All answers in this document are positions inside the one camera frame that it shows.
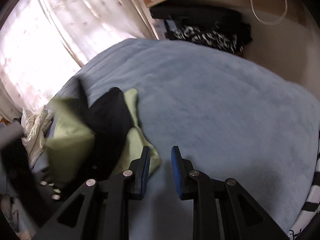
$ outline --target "black and white striped cloth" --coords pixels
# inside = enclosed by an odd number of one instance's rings
[[[252,41],[251,27],[244,23],[239,25],[237,32],[187,25],[171,31],[167,21],[164,23],[167,29],[166,38],[169,40],[188,41],[232,54],[242,52],[244,45]]]
[[[311,219],[320,211],[320,127],[319,127],[319,143],[318,143],[318,160],[316,170],[312,181],[312,186],[308,193],[306,202],[304,203],[296,221],[289,230],[288,237],[290,240],[295,238],[306,228]]]

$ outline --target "light blue blanket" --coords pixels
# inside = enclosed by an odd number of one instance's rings
[[[316,166],[319,102],[248,60],[182,41],[126,40],[84,75],[90,104],[111,87],[136,88],[141,127],[162,166],[130,203],[131,240],[192,239],[192,201],[180,201],[171,147],[211,178],[235,178],[286,233]],[[72,79],[58,96],[75,95]]]

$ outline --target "white comforter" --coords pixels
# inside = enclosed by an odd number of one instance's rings
[[[33,168],[37,159],[44,151],[44,135],[52,123],[52,117],[53,112],[46,109],[45,106],[41,106],[35,114],[27,109],[23,109],[22,111],[21,125],[25,132],[22,143],[28,153],[30,168]]]

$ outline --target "light green pillow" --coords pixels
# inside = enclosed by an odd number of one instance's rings
[[[54,99],[57,118],[53,138],[46,142],[49,170],[55,186],[64,188],[76,178],[94,146],[94,133],[69,108],[77,99]]]
[[[132,160],[139,159],[141,157],[141,152],[144,146],[150,147],[151,159],[149,175],[151,175],[161,164],[161,159],[158,152],[156,151],[156,148],[146,140],[146,138],[143,136],[142,130],[138,126],[136,107],[137,99],[138,91],[134,88],[131,88],[124,93],[124,100],[130,111],[134,127],[131,128],[127,134],[127,140],[124,146],[124,150],[111,175],[118,174],[123,170],[128,169]]]

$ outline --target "sheer curtain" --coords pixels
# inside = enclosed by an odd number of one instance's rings
[[[12,101],[36,111],[79,69],[38,0],[20,0],[0,30],[0,80]]]
[[[155,39],[141,0],[20,0],[0,30],[0,80],[36,111],[84,64],[127,38]]]
[[[148,21],[138,11],[136,0],[40,0],[40,3],[80,64],[124,39],[155,38]]]

